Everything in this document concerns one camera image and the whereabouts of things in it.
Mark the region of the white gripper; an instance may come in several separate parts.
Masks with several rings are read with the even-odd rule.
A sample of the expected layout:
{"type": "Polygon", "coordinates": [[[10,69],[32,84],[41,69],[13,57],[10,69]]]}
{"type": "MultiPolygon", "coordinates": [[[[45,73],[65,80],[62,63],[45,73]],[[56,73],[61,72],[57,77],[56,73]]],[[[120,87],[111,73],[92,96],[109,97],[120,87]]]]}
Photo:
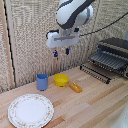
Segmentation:
{"type": "MultiPolygon", "coordinates": [[[[73,32],[70,35],[61,35],[58,31],[48,32],[47,33],[47,41],[46,45],[49,48],[56,48],[62,46],[70,46],[77,44],[79,41],[79,34],[77,32],[73,32]]],[[[58,57],[58,52],[54,50],[54,57],[58,57]]],[[[69,55],[70,48],[66,48],[66,55],[69,55]]]]}

